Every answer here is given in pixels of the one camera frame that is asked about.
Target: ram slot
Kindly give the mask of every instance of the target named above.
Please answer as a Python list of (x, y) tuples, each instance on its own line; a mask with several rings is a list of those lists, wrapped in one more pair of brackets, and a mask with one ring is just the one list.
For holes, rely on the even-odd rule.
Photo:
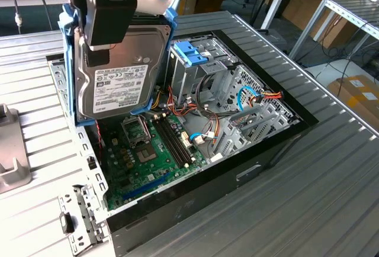
[(162, 118), (154, 121), (153, 125), (170, 154), (174, 157), (176, 165), (178, 165), (179, 168), (183, 168), (186, 163), (190, 164), (192, 162), (190, 155), (185, 150), (168, 122)]

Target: cardboard box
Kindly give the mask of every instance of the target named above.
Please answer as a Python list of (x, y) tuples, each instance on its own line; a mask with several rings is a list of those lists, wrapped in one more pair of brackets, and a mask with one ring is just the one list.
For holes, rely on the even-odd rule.
[[(340, 79), (327, 86), (337, 96)], [(374, 129), (379, 130), (379, 86), (364, 75), (351, 76), (342, 82), (338, 98)]]

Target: expansion slot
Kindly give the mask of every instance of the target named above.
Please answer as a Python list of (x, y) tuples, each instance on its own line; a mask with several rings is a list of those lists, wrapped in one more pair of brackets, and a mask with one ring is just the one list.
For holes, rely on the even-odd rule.
[(164, 176), (160, 177), (159, 179), (154, 180), (153, 182), (150, 182), (146, 185), (143, 185), (142, 187), (132, 190), (129, 193), (126, 193), (123, 195), (123, 199), (128, 200), (129, 198), (134, 198), (135, 196), (146, 192), (147, 190), (150, 190), (154, 187), (157, 187), (159, 184), (162, 184), (166, 181), (166, 178), (170, 175), (170, 173), (164, 174)]
[(180, 139), (176, 136), (175, 132), (171, 129), (170, 124), (165, 118), (160, 118), (153, 121), (153, 126), (163, 140), (165, 146), (174, 157), (175, 163), (179, 168), (185, 167), (192, 162), (190, 155), (184, 148)]

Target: hard drive label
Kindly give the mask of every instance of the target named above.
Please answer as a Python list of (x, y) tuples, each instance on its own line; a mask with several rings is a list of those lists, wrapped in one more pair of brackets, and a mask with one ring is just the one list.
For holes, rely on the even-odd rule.
[(136, 105), (148, 65), (100, 69), (95, 72), (94, 113)]

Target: aluminum table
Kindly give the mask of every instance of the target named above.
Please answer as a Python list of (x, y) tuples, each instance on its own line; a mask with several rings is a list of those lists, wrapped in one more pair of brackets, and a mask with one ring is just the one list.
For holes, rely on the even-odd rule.
[[(320, 123), (279, 165), (128, 257), (375, 256), (379, 134), (238, 16), (178, 22), (176, 35), (222, 29)], [(71, 254), (56, 196), (84, 174), (44, 59), (60, 52), (59, 32), (0, 38), (0, 101), (21, 113), (33, 174), (30, 184), (0, 195), (4, 256)], [(114, 256), (112, 244), (84, 256)]]
[(344, 17), (344, 19), (348, 20), (350, 23), (353, 23), (359, 29), (366, 32), (365, 37), (363, 37), (363, 39), (355, 46), (352, 53), (355, 53), (369, 36), (373, 36), (379, 40), (378, 4), (370, 0), (322, 0), (316, 12), (313, 14), (312, 18), (305, 27), (300, 38), (297, 40), (295, 46), (293, 47), (289, 55), (290, 59), (294, 59), (299, 53), (304, 41), (326, 8), (329, 8), (332, 10), (332, 12), (330, 12), (330, 14), (327, 16), (327, 19), (316, 33), (315, 37), (313, 38), (314, 41), (319, 40), (320, 36), (324, 33), (326, 27), (328, 27), (335, 14)]

